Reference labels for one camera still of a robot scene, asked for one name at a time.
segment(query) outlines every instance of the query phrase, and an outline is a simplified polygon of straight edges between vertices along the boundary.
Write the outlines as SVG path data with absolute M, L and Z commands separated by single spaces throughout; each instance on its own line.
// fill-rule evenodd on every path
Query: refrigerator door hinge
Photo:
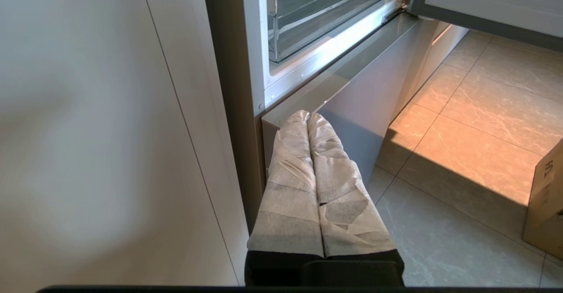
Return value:
M 405 12 L 405 11 L 406 10 L 404 8 L 399 8 L 399 9 L 396 9 L 396 10 L 390 12 L 389 14 L 386 14 L 384 16 L 383 20 L 381 21 L 381 24 L 384 25 L 384 24 L 388 23 L 393 18 L 395 18 L 398 14 Z
M 416 17 L 418 17 L 418 18 L 420 18 L 420 19 L 422 19 L 422 20 L 436 20 L 436 19 L 434 19 L 434 18 L 424 17 L 424 16 L 417 15 L 417 14 L 414 14 L 414 13 L 410 12 L 410 10 L 408 9 L 408 5 L 404 5 L 404 6 L 402 7 L 402 10 L 403 10 L 404 12 L 406 12 L 406 13 L 408 13 L 408 14 L 410 14 L 410 15 L 416 16 Z

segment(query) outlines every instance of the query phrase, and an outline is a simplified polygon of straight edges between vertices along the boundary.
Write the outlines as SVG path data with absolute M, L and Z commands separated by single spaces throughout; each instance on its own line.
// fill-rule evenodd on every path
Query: white cabinet panel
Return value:
M 0 291 L 236 285 L 146 1 L 0 5 Z
M 219 227 L 242 285 L 248 228 L 205 0 L 147 1 Z

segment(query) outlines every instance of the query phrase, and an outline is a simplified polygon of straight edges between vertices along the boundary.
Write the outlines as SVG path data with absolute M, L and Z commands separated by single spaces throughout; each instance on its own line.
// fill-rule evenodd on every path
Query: cardboard box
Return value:
M 563 139 L 535 167 L 523 239 L 563 259 Z

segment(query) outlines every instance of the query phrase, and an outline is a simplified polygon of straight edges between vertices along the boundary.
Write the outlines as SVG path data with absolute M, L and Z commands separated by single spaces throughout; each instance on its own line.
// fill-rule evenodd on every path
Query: refrigerator drawer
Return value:
M 276 131 L 295 111 L 322 114 L 369 180 L 402 84 L 418 46 L 422 20 L 403 13 L 350 50 L 262 117 L 266 167 Z

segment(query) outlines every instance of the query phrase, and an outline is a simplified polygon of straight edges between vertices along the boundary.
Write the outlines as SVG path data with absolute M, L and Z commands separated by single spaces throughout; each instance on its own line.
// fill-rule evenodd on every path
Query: tiled floor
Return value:
M 563 287 L 563 261 L 520 239 L 534 167 L 562 136 L 563 54 L 469 32 L 368 184 L 406 285 Z

